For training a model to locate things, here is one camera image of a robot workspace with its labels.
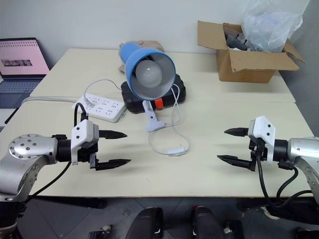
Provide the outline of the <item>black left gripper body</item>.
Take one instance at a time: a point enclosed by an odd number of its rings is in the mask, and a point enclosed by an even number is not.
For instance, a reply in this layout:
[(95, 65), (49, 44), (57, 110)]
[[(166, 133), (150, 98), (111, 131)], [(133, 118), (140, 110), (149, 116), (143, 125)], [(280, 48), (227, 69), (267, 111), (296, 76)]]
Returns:
[(81, 148), (77, 152), (78, 162), (87, 162), (89, 163), (90, 169), (99, 170), (98, 168), (98, 159), (96, 153), (98, 152), (98, 143), (93, 144), (89, 148)]

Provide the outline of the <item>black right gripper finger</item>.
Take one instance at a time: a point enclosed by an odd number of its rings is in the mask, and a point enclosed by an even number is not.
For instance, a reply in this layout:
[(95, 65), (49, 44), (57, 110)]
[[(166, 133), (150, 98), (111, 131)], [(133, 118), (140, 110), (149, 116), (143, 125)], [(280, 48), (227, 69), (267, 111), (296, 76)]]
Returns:
[(241, 168), (246, 168), (250, 171), (255, 171), (256, 163), (254, 161), (239, 159), (236, 156), (231, 155), (218, 155), (217, 156), (222, 161)]
[(245, 128), (245, 127), (230, 128), (225, 130), (224, 133), (232, 135), (232, 136), (245, 137), (248, 135), (248, 128)]

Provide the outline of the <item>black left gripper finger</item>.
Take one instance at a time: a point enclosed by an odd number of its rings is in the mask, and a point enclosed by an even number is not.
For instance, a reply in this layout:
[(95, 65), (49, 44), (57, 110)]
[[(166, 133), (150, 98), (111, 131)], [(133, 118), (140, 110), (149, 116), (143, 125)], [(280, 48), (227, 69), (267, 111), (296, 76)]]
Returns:
[(131, 162), (130, 159), (112, 159), (107, 162), (96, 162), (95, 164), (95, 170), (96, 171), (101, 171), (101, 170), (109, 170), (109, 169), (114, 169), (117, 167), (124, 166), (125, 164)]
[(127, 137), (125, 133), (113, 131), (113, 130), (99, 130), (99, 138), (105, 139), (119, 139)]

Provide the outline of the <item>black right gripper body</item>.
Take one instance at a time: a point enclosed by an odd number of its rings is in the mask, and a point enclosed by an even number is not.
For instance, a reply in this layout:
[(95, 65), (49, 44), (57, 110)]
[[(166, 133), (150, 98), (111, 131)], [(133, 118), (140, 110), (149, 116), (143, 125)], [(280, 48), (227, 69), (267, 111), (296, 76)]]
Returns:
[(255, 171), (256, 168), (256, 163), (257, 163), (257, 157), (259, 156), (260, 161), (266, 161), (267, 160), (267, 153), (268, 150), (265, 147), (265, 141), (261, 138), (257, 138), (256, 140), (250, 140), (249, 143), (249, 149), (251, 150), (250, 152), (250, 166), (249, 169), (251, 171)]

